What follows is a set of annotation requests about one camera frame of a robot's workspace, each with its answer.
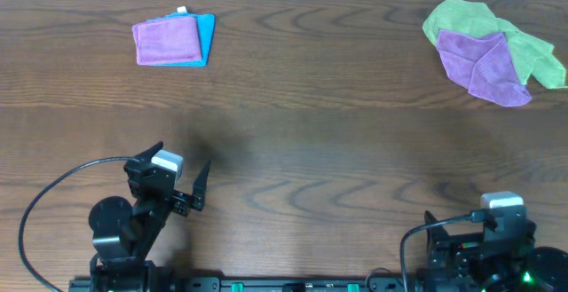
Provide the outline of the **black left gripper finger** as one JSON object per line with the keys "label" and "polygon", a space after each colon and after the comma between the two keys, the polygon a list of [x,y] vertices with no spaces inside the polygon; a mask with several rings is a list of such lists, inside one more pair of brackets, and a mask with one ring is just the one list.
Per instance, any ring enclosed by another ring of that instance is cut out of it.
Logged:
{"label": "black left gripper finger", "polygon": [[207,183],[209,177],[211,160],[207,160],[197,178],[193,182],[193,192],[191,199],[191,208],[202,211],[205,207]]}
{"label": "black left gripper finger", "polygon": [[143,152],[136,154],[133,156],[133,161],[135,162],[150,162],[151,159],[163,149],[163,142],[159,141],[153,146],[150,146],[148,149],[144,150]]}

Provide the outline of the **purple cloth with white tag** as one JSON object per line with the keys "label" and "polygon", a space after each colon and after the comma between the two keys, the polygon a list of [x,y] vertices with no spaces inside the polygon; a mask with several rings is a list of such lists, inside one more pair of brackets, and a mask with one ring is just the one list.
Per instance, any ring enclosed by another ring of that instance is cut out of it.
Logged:
{"label": "purple cloth with white tag", "polygon": [[143,66],[202,60],[195,17],[160,19],[132,27],[137,63]]}

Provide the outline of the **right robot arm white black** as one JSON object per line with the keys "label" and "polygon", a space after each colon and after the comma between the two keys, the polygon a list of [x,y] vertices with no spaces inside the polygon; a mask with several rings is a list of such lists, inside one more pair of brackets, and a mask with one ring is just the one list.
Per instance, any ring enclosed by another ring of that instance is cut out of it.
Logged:
{"label": "right robot arm white black", "polygon": [[480,233],[427,231],[425,291],[565,291],[567,253],[535,245],[523,206],[486,209]]}

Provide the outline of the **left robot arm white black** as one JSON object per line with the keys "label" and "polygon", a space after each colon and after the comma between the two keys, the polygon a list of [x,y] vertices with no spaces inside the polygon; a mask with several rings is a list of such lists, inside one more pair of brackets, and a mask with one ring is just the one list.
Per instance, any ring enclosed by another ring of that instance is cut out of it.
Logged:
{"label": "left robot arm white black", "polygon": [[192,209],[205,207],[211,161],[199,172],[191,193],[176,189],[183,163],[184,158],[165,151],[161,141],[126,160],[123,169],[136,201],[107,197],[89,214],[96,249],[90,291],[185,290],[173,269],[146,259],[172,213],[186,217]]}

